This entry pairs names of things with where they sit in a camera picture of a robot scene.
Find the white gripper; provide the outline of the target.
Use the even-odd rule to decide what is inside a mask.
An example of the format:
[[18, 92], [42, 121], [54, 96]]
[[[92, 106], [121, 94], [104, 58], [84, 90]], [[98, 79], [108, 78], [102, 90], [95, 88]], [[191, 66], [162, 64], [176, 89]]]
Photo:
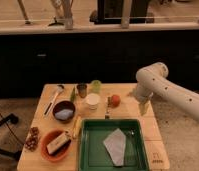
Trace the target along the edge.
[[153, 92], [141, 84], [137, 84], [133, 89], [133, 96], [139, 102], [140, 115], [145, 115], [149, 107], [149, 101], [153, 96]]

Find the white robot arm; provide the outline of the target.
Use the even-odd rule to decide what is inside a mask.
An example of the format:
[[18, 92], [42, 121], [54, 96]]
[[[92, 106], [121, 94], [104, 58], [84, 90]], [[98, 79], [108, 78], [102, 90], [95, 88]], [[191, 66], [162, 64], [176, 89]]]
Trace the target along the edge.
[[199, 123], [199, 94], [167, 80], [169, 70], [162, 62], [143, 67], [136, 72], [137, 85], [133, 91], [144, 114], [154, 93], [184, 110]]

